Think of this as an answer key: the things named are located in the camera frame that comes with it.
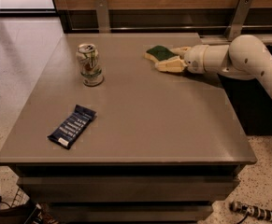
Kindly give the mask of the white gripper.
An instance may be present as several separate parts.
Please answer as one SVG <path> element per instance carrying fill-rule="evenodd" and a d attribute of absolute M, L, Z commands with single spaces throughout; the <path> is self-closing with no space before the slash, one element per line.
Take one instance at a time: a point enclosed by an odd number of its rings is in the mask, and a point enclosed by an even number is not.
<path fill-rule="evenodd" d="M 172 48 L 170 51 L 178 55 L 168 60 L 163 60 L 155 64 L 155 68 L 160 72 L 181 73 L 186 68 L 194 74 L 204 74 L 204 55 L 208 45 L 196 45 L 193 47 Z"/>

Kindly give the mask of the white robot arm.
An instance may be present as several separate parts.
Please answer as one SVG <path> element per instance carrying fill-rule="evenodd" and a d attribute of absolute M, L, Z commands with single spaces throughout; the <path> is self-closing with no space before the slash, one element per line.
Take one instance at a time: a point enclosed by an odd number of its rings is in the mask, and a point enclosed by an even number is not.
<path fill-rule="evenodd" d="M 156 46 L 145 57 L 160 72 L 219 74 L 239 80 L 257 79 L 272 100 L 272 54 L 253 35 L 240 35 L 228 45 L 195 45 L 168 49 Z"/>

